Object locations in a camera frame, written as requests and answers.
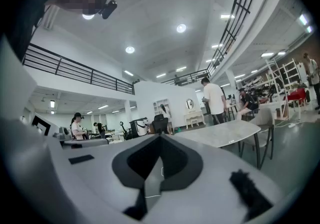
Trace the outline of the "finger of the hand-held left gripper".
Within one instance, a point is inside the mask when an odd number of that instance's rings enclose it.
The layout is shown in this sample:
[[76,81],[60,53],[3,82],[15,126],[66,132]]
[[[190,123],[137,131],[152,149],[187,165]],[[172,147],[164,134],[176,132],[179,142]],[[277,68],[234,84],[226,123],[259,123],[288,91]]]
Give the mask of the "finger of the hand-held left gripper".
[[76,148],[108,145],[109,140],[107,139],[69,140],[69,141],[64,141],[63,144],[70,146],[72,149],[76,149]]

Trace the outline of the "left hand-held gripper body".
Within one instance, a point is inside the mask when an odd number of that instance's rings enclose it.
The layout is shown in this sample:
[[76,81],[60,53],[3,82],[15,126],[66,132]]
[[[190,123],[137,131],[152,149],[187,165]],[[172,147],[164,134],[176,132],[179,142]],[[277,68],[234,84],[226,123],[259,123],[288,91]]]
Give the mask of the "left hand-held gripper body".
[[37,131],[44,136],[54,137],[61,142],[70,141],[72,139],[69,130],[66,127],[59,127],[40,114],[35,114],[31,122]]

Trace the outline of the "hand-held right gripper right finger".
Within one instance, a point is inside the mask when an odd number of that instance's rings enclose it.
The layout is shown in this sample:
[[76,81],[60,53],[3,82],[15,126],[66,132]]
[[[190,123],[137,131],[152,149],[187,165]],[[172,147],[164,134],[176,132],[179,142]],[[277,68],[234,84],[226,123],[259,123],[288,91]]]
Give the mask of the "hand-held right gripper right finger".
[[173,139],[198,152],[203,169],[186,189],[160,192],[164,167],[162,160],[158,159],[149,175],[151,224],[242,224],[248,209],[230,182],[232,172],[239,169],[248,173],[272,204],[284,197],[274,181],[235,154],[177,136]]

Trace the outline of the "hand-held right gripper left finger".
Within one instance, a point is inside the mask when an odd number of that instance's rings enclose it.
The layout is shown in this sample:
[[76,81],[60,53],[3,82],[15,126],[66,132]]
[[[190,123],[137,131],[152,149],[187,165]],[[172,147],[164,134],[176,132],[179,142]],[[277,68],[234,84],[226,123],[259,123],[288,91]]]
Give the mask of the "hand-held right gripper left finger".
[[114,157],[150,135],[116,144],[63,149],[56,138],[48,147],[59,181],[67,196],[87,221],[128,221],[123,214],[136,203],[139,191],[127,188],[112,169]]

